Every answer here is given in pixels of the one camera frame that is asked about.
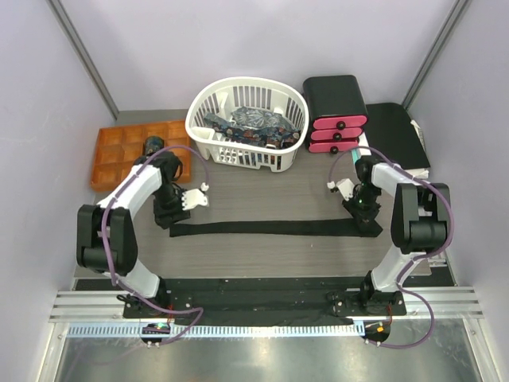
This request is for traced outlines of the black folder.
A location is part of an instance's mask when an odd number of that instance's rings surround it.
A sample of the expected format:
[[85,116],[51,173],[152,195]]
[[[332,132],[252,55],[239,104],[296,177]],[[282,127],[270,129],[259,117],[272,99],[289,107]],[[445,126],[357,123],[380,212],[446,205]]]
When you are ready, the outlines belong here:
[[370,147],[381,151],[404,170],[430,168],[429,159],[410,124],[410,116],[397,103],[369,103],[364,133]]

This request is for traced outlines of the white plastic basket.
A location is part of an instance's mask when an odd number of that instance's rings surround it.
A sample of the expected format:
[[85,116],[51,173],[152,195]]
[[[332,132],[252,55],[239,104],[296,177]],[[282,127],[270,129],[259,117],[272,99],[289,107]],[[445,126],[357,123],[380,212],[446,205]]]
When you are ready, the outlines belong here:
[[259,77],[217,80],[189,107],[185,129],[206,159],[274,173],[288,170],[302,147],[309,110],[294,88]]

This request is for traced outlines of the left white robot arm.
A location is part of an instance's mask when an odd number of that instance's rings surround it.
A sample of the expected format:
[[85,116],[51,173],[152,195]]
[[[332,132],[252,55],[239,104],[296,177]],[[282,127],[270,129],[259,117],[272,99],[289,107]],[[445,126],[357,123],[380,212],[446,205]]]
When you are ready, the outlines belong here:
[[165,280],[138,258],[133,218],[150,197],[157,226],[168,229],[187,220],[185,190],[176,184],[182,173],[181,160],[171,151],[154,159],[143,155],[129,175],[107,198],[96,205],[83,205],[77,214],[76,261],[80,267],[107,276],[142,300],[151,317],[163,316],[169,308]]

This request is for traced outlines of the rolled dark patterned tie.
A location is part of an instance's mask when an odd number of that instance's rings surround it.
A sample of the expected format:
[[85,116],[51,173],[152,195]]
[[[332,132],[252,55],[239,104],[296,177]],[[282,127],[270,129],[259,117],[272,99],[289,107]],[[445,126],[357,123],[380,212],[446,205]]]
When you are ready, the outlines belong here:
[[144,141],[142,154],[146,157],[150,157],[164,147],[164,139],[159,136],[152,135]]

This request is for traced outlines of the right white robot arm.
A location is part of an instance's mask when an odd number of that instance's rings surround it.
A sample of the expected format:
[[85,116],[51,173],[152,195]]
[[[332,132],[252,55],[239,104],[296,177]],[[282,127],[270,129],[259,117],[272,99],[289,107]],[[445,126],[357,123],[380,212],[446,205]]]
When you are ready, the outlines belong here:
[[373,229],[382,191],[393,197],[390,221],[392,245],[377,267],[361,282],[348,301],[366,315],[387,314],[402,301],[402,287],[411,271],[434,252],[441,252],[452,238],[449,187],[414,178],[400,166],[371,155],[356,162],[357,184],[345,178],[335,186],[356,227],[367,234]]

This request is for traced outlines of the white teal book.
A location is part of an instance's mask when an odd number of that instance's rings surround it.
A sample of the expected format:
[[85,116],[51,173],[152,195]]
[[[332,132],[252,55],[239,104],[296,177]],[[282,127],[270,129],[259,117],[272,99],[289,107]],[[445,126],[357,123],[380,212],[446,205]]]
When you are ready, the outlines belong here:
[[[418,137],[419,142],[422,145],[422,149],[425,150],[425,140],[422,133],[422,129],[419,127],[417,122],[413,119],[410,120],[410,124],[414,129],[415,134]],[[364,133],[362,133],[358,138],[358,143],[361,146],[368,146],[367,144],[367,138]],[[356,163],[358,159],[360,159],[362,154],[369,154],[368,150],[365,149],[355,149],[352,151],[352,161],[353,163]],[[429,177],[429,169],[428,168],[419,168],[419,169],[412,169],[407,170],[410,174],[412,174],[414,177],[420,178],[420,179],[427,179]]]

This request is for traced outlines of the aluminium rail frame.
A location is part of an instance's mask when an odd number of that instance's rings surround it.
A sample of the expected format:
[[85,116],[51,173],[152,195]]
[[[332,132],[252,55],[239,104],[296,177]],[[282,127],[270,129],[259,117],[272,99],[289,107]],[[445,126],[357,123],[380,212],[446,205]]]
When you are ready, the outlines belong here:
[[385,317],[352,324],[187,328],[126,318],[116,290],[63,291],[40,381],[502,381],[472,288],[417,288],[390,320],[385,349],[364,340]]

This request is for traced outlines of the black tie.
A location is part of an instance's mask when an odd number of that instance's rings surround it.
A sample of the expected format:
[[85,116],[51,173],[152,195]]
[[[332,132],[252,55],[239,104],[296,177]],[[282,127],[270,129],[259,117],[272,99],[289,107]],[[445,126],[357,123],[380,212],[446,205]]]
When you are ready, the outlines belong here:
[[334,220],[265,220],[225,221],[206,224],[173,224],[170,237],[207,234],[263,234],[286,236],[331,236],[375,238],[383,232],[382,227],[372,221],[359,228],[353,218]]

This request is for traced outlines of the black pink drawer box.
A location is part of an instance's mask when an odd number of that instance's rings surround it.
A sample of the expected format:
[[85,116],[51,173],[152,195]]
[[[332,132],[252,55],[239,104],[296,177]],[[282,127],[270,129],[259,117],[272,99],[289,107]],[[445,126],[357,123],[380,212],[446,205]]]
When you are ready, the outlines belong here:
[[338,154],[358,146],[368,112],[355,76],[309,77],[303,96],[309,110],[309,152]]

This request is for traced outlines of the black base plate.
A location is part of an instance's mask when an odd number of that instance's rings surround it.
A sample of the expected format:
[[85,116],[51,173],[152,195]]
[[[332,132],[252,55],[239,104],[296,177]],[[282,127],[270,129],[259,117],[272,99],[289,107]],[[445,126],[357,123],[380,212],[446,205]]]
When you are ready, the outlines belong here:
[[167,279],[166,308],[201,307],[200,325],[348,325],[406,315],[402,293],[376,292],[360,277]]

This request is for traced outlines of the floral patterned ties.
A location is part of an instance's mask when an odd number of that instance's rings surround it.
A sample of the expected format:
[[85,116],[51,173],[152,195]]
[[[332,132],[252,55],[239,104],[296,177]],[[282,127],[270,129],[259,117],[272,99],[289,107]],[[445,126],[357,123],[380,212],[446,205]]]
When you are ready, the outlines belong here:
[[204,125],[232,142],[275,150],[290,148],[301,138],[301,131],[282,115],[252,107],[235,109],[229,120],[207,113]]

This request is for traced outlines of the orange wooden compartment tray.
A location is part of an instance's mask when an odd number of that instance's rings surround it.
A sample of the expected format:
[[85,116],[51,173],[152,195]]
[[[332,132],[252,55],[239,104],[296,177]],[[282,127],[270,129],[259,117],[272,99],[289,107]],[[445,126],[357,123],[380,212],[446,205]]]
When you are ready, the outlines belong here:
[[183,120],[101,128],[95,144],[91,189],[97,193],[114,190],[142,155],[150,136],[162,138],[167,146],[191,145]]

